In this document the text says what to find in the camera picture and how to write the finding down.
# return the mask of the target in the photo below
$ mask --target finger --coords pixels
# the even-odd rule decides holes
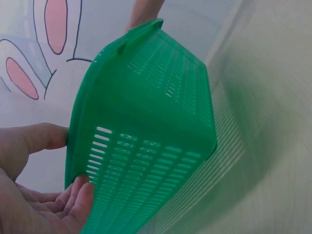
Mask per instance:
[[[36,201],[44,203],[44,202],[49,202],[49,201],[55,201],[62,193],[40,193],[38,191],[35,190],[31,190],[31,189],[27,189],[24,186],[15,183],[16,186],[19,188],[19,190],[21,191],[21,193],[23,195],[26,195],[27,197],[32,197],[34,198]]]
[[[44,149],[58,149],[66,145],[68,129],[51,123],[17,127],[13,130],[23,136],[29,154]]]
[[[88,175],[80,175],[76,177],[73,187],[72,187],[72,192],[70,194],[70,197],[68,199],[68,202],[64,208],[64,211],[69,213],[72,207],[74,206],[76,202],[76,198],[78,196],[78,193],[82,186],[89,181]]]
[[[68,202],[70,194],[72,192],[72,187],[73,187],[73,184],[71,184],[63,193],[61,193],[55,199],[55,201],[44,202],[43,205],[45,205],[53,213],[58,213],[58,212],[63,211]]]
[[[64,147],[66,138],[67,128],[49,123],[0,129],[0,167],[15,181],[29,154]]]
[[[51,212],[51,210],[49,210],[46,206],[44,206],[42,203],[40,202],[33,202],[33,201],[28,201],[28,204],[35,210],[35,211],[47,211],[47,212]]]
[[[94,199],[94,184],[85,183],[79,191],[76,202],[69,214],[62,220],[73,233],[78,233],[88,220]]]

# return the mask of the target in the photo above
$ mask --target ventilation hole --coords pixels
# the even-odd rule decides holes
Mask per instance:
[[[157,193],[157,194],[161,194],[161,195],[169,195],[168,192],[163,192],[163,191],[157,191],[156,193]]]
[[[139,158],[143,158],[143,159],[149,159],[149,160],[152,159],[152,157],[148,155],[137,154],[136,156]]]
[[[110,175],[105,175],[104,178],[105,178],[105,179],[110,179],[110,180],[113,180],[113,181],[117,181],[117,180],[118,180],[117,177],[110,176]]]
[[[150,180],[150,179],[146,179],[145,182],[146,182],[146,183],[151,183],[151,184],[158,184],[157,181],[155,181],[155,180]]]
[[[116,161],[116,160],[110,160],[110,163],[116,165],[116,166],[124,166],[126,165],[124,162]]]
[[[151,204],[151,205],[154,205],[154,208],[156,208],[157,205],[160,204],[159,202],[154,202],[154,201],[149,201],[148,203]]]
[[[120,196],[130,196],[128,193],[123,193],[123,192],[117,192],[118,195]]]
[[[128,160],[128,158],[126,156],[122,156],[122,155],[113,154],[112,157],[114,159],[117,159],[117,160],[123,160],[123,161],[127,161]]]
[[[136,185],[137,183],[134,182],[134,181],[130,181],[130,180],[124,180],[123,181],[125,184],[128,184],[128,185]]]
[[[164,159],[158,159],[158,162],[166,163],[168,165],[172,165],[172,161],[164,160]]]
[[[142,210],[142,211],[140,211],[141,213],[148,213],[148,214],[150,214],[152,211],[145,211],[145,210]]]
[[[152,190],[150,190],[150,189],[143,189],[143,188],[140,188],[139,191],[145,192],[145,193],[151,193],[152,192]]]
[[[108,184],[108,185],[116,185],[116,182],[110,181],[110,180],[103,180],[102,183]]]
[[[156,199],[156,198],[152,198],[151,201],[155,201],[155,202],[162,202],[162,199]]]
[[[87,170],[86,172],[87,172],[87,173],[91,173],[91,174],[94,174],[94,175],[96,175],[96,174],[97,174],[96,172],[93,172],[93,171],[89,171],[89,170]]]
[[[196,157],[196,158],[200,158],[200,154],[196,154],[196,153],[193,153],[193,152],[187,152],[186,155],[188,156],[192,156],[192,157]]]
[[[148,140],[143,141],[143,144],[147,145],[147,146],[152,146],[152,147],[155,147],[155,148],[159,148],[160,147],[159,143],[148,141]]]
[[[148,193],[142,193],[142,192],[137,192],[136,194],[139,196],[149,196],[150,195]]]
[[[130,143],[127,143],[127,142],[123,142],[123,141],[117,141],[117,145],[121,145],[123,147],[127,147],[127,148],[130,148],[130,149],[132,149],[134,147],[133,144],[130,144]]]
[[[102,200],[104,199],[104,200],[109,200],[110,199],[110,197],[108,197],[108,196],[103,196],[102,194],[99,194],[99,198],[101,198]]]
[[[135,172],[135,171],[129,171],[128,174],[132,176],[142,176],[143,174],[141,172]]]
[[[178,164],[178,167],[187,168],[187,169],[191,168],[191,166],[186,165],[186,164],[181,164],[181,163]]]
[[[135,202],[140,202],[140,203],[145,202],[144,200],[140,200],[140,199],[132,199],[132,201],[135,201]]]
[[[116,195],[115,198],[122,199],[122,200],[127,200],[128,199],[125,196],[119,196],[119,195]]]
[[[159,188],[159,189],[164,190],[164,191],[169,191],[169,192],[172,191],[172,189],[170,189],[170,188],[165,188],[165,187],[161,187],[161,188]]]
[[[125,200],[116,199],[116,198],[114,199],[114,201],[115,201],[115,202],[119,202],[119,203],[126,202]]]
[[[140,208],[139,206],[134,206],[134,205],[129,205],[128,207],[134,208],[134,209],[139,209]]]
[[[157,167],[157,168],[160,168],[160,169],[163,169],[163,170],[168,170],[169,169],[169,167],[167,167],[167,166],[158,165],[158,164],[154,165],[154,167]]]
[[[100,191],[99,193],[102,194],[102,195],[104,195],[104,196],[111,196],[110,193],[105,193],[105,192],[102,192],[102,191]]]
[[[106,173],[109,174],[110,176],[120,176],[120,173],[118,172],[106,171]]]
[[[137,195],[135,196],[135,198],[136,198],[136,199],[141,199],[141,200],[145,200],[145,199],[146,199],[145,196],[137,196]]]
[[[91,150],[94,151],[94,152],[97,152],[97,153],[101,153],[101,154],[104,154],[104,153],[105,153],[105,151],[98,150],[98,149],[96,149],[96,148],[91,148]]]
[[[122,171],[122,168],[120,168],[120,167],[115,167],[115,166],[112,166],[112,165],[109,165],[108,168],[111,169],[111,170],[114,170],[114,171],[118,171],[118,172],[121,172],[121,171]]]
[[[135,188],[134,186],[126,185],[126,184],[122,184],[121,187],[124,189],[134,189]]]
[[[98,134],[95,134],[95,135],[94,135],[94,137],[95,137],[95,138],[97,138],[97,139],[101,139],[101,140],[109,141],[109,138],[108,138],[108,137],[101,136],[101,135],[98,135]]]
[[[101,156],[97,156],[97,155],[93,155],[93,154],[90,154],[91,157],[95,157],[95,158],[98,158],[98,159],[102,159],[103,160],[103,157]]]
[[[145,205],[145,207],[148,207],[148,208],[153,208],[155,209],[157,206],[156,205]]]
[[[148,175],[147,177],[152,179],[162,179],[162,177],[156,175]]]
[[[124,213],[126,213],[126,214],[135,214],[136,212],[135,211],[124,211]]]
[[[174,172],[181,173],[181,174],[187,174],[187,171],[180,170],[180,169],[174,169]]]
[[[117,205],[117,206],[124,206],[124,204],[123,203],[120,203],[120,202],[118,202],[118,201],[113,201],[113,204],[115,204],[115,205]]]
[[[101,165],[100,162],[97,162],[97,161],[94,161],[94,160],[91,160],[91,159],[89,159],[88,161],[91,162],[91,163],[97,164],[97,165]]]
[[[163,186],[174,188],[176,185],[175,184],[164,183]]]
[[[177,180],[177,179],[166,179],[166,181],[172,182],[172,183],[176,183],[176,184],[178,184],[178,183],[180,182],[180,181]]]
[[[130,155],[131,152],[129,150],[123,150],[120,148],[114,148],[114,151],[119,154]]]
[[[164,175],[166,174],[165,172],[158,171],[158,170],[151,170],[152,173],[158,174],[158,175]]]
[[[181,153],[182,152],[181,149],[178,149],[178,148],[175,148],[175,147],[171,147],[171,146],[167,146],[166,150],[169,150],[169,151],[172,151],[172,152],[175,152],[175,153]]]
[[[154,189],[155,188],[154,185],[150,185],[150,184],[142,184],[142,187],[149,188],[149,189]]]
[[[143,210],[146,210],[146,211],[153,211],[154,208],[144,207]]]
[[[108,134],[111,134],[112,131],[107,129],[107,128],[101,128],[101,127],[97,127],[97,130],[101,131],[101,132],[105,132],[105,133],[108,133]]]
[[[164,157],[169,157],[169,158],[172,158],[172,159],[176,159],[176,158],[177,158],[177,156],[176,156],[176,155],[169,154],[169,153],[162,153],[161,155],[162,155],[162,156],[164,156]]]
[[[136,165],[132,165],[131,168],[134,170],[138,170],[138,171],[145,171],[144,167],[140,167],[140,166],[136,166]]]
[[[170,174],[169,176],[174,177],[174,178],[178,178],[178,179],[183,179],[184,178],[184,176],[176,175],[176,174]]]
[[[140,179],[139,177],[132,176],[132,175],[126,175],[126,178],[132,179],[132,180],[139,180]]]
[[[130,194],[132,192],[132,190],[129,190],[129,189],[119,189],[119,191],[123,193],[127,193],[127,194]]]
[[[130,202],[130,204],[132,204],[132,205],[135,205],[135,206],[141,206],[142,205],[142,203],[138,203],[138,202]]]
[[[127,210],[129,210],[129,211],[134,211],[134,212],[137,211],[137,209],[134,209],[134,208],[127,208]]]
[[[106,148],[106,147],[107,147],[107,145],[102,144],[102,143],[99,143],[99,142],[96,142],[96,141],[93,141],[93,144],[94,144],[94,145],[97,145],[97,146],[104,147],[104,148]]]
[[[149,149],[149,148],[140,148],[141,151],[145,152],[145,153],[150,153],[150,154],[156,154],[156,150],[152,150],[152,149]]]
[[[127,139],[127,140],[131,140],[131,141],[137,141],[137,137],[135,137],[135,136],[131,136],[131,135],[127,135],[127,134],[120,134],[119,136],[122,139]]]
[[[162,195],[154,195],[153,197],[157,197],[157,198],[160,198],[160,199],[165,199],[166,198],[165,196],[162,196]]]
[[[182,159],[182,161],[184,161],[184,162],[189,162],[189,163],[196,163],[195,160],[189,159],[189,158],[186,158],[186,157],[184,157],[184,158]]]
[[[134,163],[138,164],[138,165],[141,165],[141,166],[148,166],[148,162],[144,162],[142,160],[134,160]]]
[[[105,189],[114,189],[115,188],[114,186],[107,185],[107,184],[102,184],[101,187],[105,188]]]

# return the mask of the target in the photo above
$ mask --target black outline drawing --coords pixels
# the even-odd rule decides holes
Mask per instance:
[[[52,77],[54,76],[55,72],[57,72],[57,69],[55,69],[55,71],[52,73],[52,75],[51,75],[51,77],[50,77],[50,79],[49,79],[49,81],[48,81],[48,83],[47,83],[47,88],[46,88],[45,91],[44,91],[43,99],[45,99],[45,96],[46,96],[46,94],[47,94],[47,90],[48,90],[50,81],[52,80]]]
[[[9,87],[8,86],[6,86],[6,83],[4,82],[4,80],[2,79],[2,77],[0,77],[0,79],[2,80],[2,82],[4,83],[4,86],[7,88],[7,90],[8,91],[11,91],[10,89],[9,89]]]
[[[39,48],[40,48],[40,51],[41,51],[43,60],[44,60],[44,62],[45,62],[45,65],[47,66],[49,72],[52,74],[52,72],[51,72],[51,70],[50,70],[50,67],[48,66],[47,60],[45,60],[45,56],[44,56],[43,51],[42,51],[42,49],[41,49],[40,43],[39,43],[39,41],[38,41],[38,35],[37,35],[37,29],[36,29],[36,21],[35,21],[35,1],[36,1],[36,0],[33,0],[33,19],[34,19],[34,28],[35,28],[35,34],[36,34],[36,42],[37,42],[37,44],[39,45]]]
[[[79,30],[80,30],[81,16],[82,16],[82,0],[80,0],[80,14],[79,14],[79,21],[78,21],[78,26],[77,26],[77,36],[76,36],[76,44],[74,48],[74,53],[73,53],[73,59],[75,58],[76,49],[78,46],[78,36],[79,36]]]

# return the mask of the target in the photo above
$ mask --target rectangular slot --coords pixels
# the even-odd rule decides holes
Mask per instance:
[[[101,131],[101,132],[105,132],[105,133],[108,133],[108,134],[111,134],[112,131],[107,129],[107,128],[102,128],[102,127],[97,127],[97,130]]]

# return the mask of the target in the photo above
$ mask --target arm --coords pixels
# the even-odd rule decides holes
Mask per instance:
[[[165,0],[136,0],[126,31],[157,18],[164,1]]]

